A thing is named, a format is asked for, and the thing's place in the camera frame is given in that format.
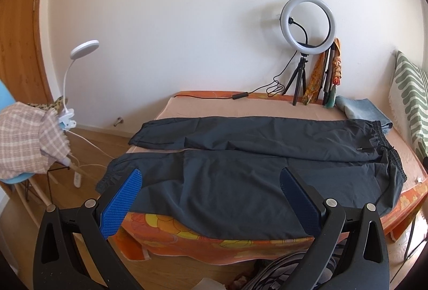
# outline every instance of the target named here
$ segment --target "floor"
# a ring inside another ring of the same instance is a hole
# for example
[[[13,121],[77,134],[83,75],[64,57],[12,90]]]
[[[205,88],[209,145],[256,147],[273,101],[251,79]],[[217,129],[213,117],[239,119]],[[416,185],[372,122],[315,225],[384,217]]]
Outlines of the floor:
[[[104,152],[113,157],[120,156],[128,149],[128,139],[123,137],[82,129],[75,129],[74,132],[89,139]],[[77,207],[86,199],[97,197],[98,194],[94,190],[94,187],[97,181],[103,176],[105,168],[102,166],[88,165],[107,165],[110,161],[109,157],[102,154],[96,148],[93,148],[83,139],[70,134],[68,138],[73,155],[79,159],[80,164],[84,166],[83,169],[89,176],[83,178],[82,186],[77,189],[73,185],[72,172],[65,169],[53,172],[53,175],[58,181],[58,184],[51,181],[53,199],[54,203],[60,208]],[[39,176],[37,179],[44,191],[48,192],[46,177]],[[33,208],[37,218],[41,220],[45,206],[31,194],[29,196],[29,204]],[[428,205],[425,205],[424,209],[428,214]],[[427,223],[423,216],[424,214],[422,213],[418,214],[415,234],[410,250],[413,250],[427,234]],[[8,202],[0,217],[0,230],[3,232],[6,242],[18,263],[20,278],[29,289],[32,289],[33,259],[29,257],[29,255],[34,254],[37,228],[30,219],[16,193],[12,194],[11,200]],[[409,232],[408,229],[406,234],[401,236],[396,243],[393,243],[387,238],[391,273],[390,278],[395,275],[402,265]],[[85,245],[80,240],[77,240],[77,243],[91,277],[103,284],[104,282],[97,272]],[[116,248],[114,242],[112,242],[112,245],[113,248]],[[422,251],[423,246],[424,244],[417,249],[410,260],[403,266],[391,283],[390,289],[394,289],[404,278],[419,256],[419,253]],[[253,265],[252,262],[243,262],[229,266],[212,266],[188,257],[160,257],[156,255],[152,255],[151,257],[151,260],[144,262],[132,262],[122,258],[126,267],[146,290],[190,290],[204,277],[212,278],[220,283],[227,284],[231,282],[237,274],[250,270]]]

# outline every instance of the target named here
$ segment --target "beige sheet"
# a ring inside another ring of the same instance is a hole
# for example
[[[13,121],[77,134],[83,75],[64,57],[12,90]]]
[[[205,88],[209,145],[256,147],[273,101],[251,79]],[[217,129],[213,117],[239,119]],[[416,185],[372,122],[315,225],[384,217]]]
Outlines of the beige sheet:
[[[171,98],[157,119],[207,116],[274,116],[323,121],[346,119],[345,114],[339,109],[326,109],[321,105],[315,104],[303,105],[298,103],[296,106],[293,106],[291,102],[281,100],[250,98],[242,98],[240,100],[204,100],[191,97]],[[402,191],[405,192],[413,188],[418,183],[418,179],[424,181],[427,174],[412,149],[394,128],[387,134],[387,139],[400,154],[403,169],[407,175],[407,181],[404,183]],[[132,146],[128,152],[143,151],[147,150]]]

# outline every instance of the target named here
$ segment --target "bed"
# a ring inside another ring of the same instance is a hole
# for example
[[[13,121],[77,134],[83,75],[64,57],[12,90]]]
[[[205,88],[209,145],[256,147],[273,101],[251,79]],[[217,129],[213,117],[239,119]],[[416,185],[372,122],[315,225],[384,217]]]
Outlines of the bed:
[[[273,116],[309,120],[346,118],[336,108],[326,109],[318,104],[305,106],[301,103],[292,106],[290,96],[267,98],[264,93],[253,93],[248,98],[240,100],[212,99],[227,98],[234,93],[180,92],[179,95],[188,96],[171,98],[157,119],[207,116]],[[382,218],[385,234],[410,216],[428,192],[427,174],[412,149],[395,129],[388,133],[387,139],[400,154],[407,181],[404,183],[399,203],[391,213]],[[144,151],[151,150],[132,146],[128,152]],[[147,251],[150,251],[157,255],[189,256],[217,265],[258,258],[275,259],[292,251],[307,249],[313,240],[311,237],[269,241],[210,239],[200,236],[172,217],[134,212],[126,215],[114,239],[123,255],[130,260],[146,260],[149,257]]]

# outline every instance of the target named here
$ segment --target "desk lamp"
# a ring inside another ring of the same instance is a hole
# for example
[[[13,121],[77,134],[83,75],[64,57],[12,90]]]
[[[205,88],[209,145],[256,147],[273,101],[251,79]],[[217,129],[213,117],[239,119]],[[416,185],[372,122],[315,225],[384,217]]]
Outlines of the desk lamp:
[[[78,47],[75,47],[71,53],[70,53],[70,59],[71,63],[68,66],[66,73],[64,74],[64,81],[63,81],[63,104],[64,104],[64,110],[58,117],[59,119],[59,125],[63,129],[70,129],[73,127],[76,127],[76,121],[72,120],[71,118],[74,116],[74,109],[67,109],[66,106],[66,79],[67,79],[67,73],[70,70],[71,66],[74,64],[76,60],[79,58],[85,57],[88,54],[95,51],[100,46],[100,43],[98,40],[91,40],[87,41],[86,43],[83,43],[79,45]]]

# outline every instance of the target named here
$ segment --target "orange floral bedsheet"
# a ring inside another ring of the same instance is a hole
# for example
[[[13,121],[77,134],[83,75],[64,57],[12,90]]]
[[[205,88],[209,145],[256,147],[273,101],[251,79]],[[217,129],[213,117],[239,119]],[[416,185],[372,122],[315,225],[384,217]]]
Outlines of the orange floral bedsheet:
[[[275,96],[288,100],[289,96]],[[428,179],[402,193],[399,203],[381,221],[385,235],[391,232],[418,205],[428,192]],[[189,256],[199,261],[225,265],[253,259],[276,259],[307,249],[312,237],[287,240],[222,240],[200,236],[172,217],[130,212],[113,236],[125,257],[147,259],[147,250],[156,255]]]

